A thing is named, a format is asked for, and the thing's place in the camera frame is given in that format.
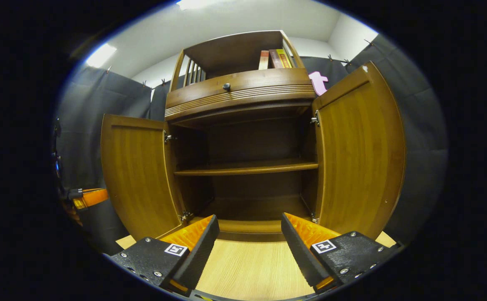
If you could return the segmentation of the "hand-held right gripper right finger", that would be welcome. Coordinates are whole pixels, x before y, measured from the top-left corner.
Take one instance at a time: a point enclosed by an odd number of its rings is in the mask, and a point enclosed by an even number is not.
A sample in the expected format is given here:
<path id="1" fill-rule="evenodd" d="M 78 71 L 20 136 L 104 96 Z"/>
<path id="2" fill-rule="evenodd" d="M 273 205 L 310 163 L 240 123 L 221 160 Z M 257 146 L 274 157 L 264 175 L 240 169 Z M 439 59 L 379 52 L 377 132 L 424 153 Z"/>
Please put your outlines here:
<path id="1" fill-rule="evenodd" d="M 325 293 L 377 270 L 402 248 L 387 247 L 358 231 L 339 234 L 282 213 L 281 230 L 299 270 L 316 293 Z"/>

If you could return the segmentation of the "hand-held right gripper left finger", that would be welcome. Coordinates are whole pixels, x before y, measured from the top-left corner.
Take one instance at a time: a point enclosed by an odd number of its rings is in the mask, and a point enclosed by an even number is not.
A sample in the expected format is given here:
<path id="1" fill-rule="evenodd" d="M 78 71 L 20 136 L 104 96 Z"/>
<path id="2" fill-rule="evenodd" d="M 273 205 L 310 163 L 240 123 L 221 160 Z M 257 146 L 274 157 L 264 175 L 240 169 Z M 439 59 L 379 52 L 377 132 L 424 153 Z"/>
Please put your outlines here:
<path id="1" fill-rule="evenodd" d="M 218 219 L 213 214 L 165 237 L 144 237 L 109 259 L 150 286 L 190 297 L 218 235 Z"/>

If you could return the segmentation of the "wooden cabinet door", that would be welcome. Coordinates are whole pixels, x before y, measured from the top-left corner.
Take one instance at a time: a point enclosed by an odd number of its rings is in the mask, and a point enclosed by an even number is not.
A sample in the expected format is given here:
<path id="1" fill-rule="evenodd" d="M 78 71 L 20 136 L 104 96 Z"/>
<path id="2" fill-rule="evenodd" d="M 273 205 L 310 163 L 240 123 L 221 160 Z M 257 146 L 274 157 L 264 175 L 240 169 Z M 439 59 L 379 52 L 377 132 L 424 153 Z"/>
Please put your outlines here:
<path id="1" fill-rule="evenodd" d="M 162 238 L 185 226 L 173 179 L 167 122 L 105 114 L 100 153 L 113 208 L 129 234 Z"/>
<path id="2" fill-rule="evenodd" d="M 406 136 L 398 103 L 373 61 L 312 102 L 318 224 L 376 239 L 400 198 Z"/>

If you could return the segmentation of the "black backdrop cloth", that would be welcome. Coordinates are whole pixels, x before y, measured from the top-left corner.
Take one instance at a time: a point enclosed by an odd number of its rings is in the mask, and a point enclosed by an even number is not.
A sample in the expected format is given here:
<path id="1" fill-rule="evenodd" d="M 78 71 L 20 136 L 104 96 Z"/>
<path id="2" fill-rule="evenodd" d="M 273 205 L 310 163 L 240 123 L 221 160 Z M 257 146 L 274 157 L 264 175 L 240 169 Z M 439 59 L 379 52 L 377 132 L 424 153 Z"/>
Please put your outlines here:
<path id="1" fill-rule="evenodd" d="M 404 117 L 406 177 L 397 211 L 385 232 L 410 243 L 431 214 L 442 193 L 449 143 L 444 113 L 436 92 L 416 63 L 383 34 L 378 34 L 353 60 L 359 67 L 373 61 L 390 80 Z M 94 67 L 78 69 L 65 84 L 55 118 L 62 132 L 58 139 L 62 185 L 67 189 L 105 187 L 100 142 L 104 114 L 162 120 L 167 88 L 149 87 L 119 74 Z"/>

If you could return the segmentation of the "wooden inner shelf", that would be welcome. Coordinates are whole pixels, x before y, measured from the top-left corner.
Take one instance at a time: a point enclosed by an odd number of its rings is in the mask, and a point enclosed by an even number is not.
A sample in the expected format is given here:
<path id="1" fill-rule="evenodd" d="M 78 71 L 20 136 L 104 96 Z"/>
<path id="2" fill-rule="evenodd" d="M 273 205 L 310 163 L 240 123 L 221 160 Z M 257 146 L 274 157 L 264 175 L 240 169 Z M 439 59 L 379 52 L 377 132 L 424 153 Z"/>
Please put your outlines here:
<path id="1" fill-rule="evenodd" d="M 318 169 L 318 162 L 302 158 L 216 163 L 184 168 L 174 172 L 177 176 L 235 176 L 267 173 L 287 173 Z"/>

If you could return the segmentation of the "long ceiling light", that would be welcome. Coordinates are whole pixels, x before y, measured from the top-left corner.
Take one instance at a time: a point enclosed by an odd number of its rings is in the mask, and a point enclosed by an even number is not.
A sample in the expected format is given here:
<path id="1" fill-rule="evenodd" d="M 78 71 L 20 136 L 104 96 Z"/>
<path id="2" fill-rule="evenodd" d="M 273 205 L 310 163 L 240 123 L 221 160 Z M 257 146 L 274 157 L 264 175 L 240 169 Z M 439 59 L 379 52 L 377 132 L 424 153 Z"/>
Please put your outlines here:
<path id="1" fill-rule="evenodd" d="M 102 67 L 114 55 L 116 50 L 117 48 L 115 46 L 105 43 L 89 55 L 85 64 L 91 67 Z"/>

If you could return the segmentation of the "wooden drawer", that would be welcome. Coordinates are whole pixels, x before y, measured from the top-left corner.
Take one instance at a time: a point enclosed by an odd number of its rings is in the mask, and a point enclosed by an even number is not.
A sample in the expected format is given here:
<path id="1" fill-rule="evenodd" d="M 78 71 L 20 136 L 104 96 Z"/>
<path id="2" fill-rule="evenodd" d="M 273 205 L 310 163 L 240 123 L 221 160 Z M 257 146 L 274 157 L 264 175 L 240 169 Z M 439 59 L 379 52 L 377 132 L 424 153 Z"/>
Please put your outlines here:
<path id="1" fill-rule="evenodd" d="M 222 86 L 231 84 L 231 91 Z M 272 102 L 312 101 L 315 91 L 304 68 L 245 71 L 207 79 L 170 91 L 165 120 Z"/>

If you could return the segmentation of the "yellow book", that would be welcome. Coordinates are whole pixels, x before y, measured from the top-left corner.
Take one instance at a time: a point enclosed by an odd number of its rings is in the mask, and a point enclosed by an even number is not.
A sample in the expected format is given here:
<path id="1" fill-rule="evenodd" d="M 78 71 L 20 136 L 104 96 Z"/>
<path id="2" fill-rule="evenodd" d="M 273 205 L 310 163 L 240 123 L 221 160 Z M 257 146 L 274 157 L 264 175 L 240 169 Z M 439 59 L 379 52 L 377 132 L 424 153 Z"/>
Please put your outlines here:
<path id="1" fill-rule="evenodd" d="M 276 52 L 276 56 L 279 59 L 280 66 L 282 66 L 282 68 L 284 69 L 292 68 L 292 63 L 289 56 L 286 53 L 286 50 L 276 49 L 275 52 Z"/>

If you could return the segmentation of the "maroon book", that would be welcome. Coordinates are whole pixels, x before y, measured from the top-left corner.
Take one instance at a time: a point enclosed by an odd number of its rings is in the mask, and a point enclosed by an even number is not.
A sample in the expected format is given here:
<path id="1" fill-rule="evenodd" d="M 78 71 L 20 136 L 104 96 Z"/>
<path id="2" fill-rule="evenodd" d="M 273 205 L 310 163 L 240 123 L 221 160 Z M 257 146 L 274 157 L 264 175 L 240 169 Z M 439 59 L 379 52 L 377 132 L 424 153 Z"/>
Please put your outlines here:
<path id="1" fill-rule="evenodd" d="M 271 69 L 283 69 L 284 64 L 276 49 L 269 49 L 269 64 Z"/>

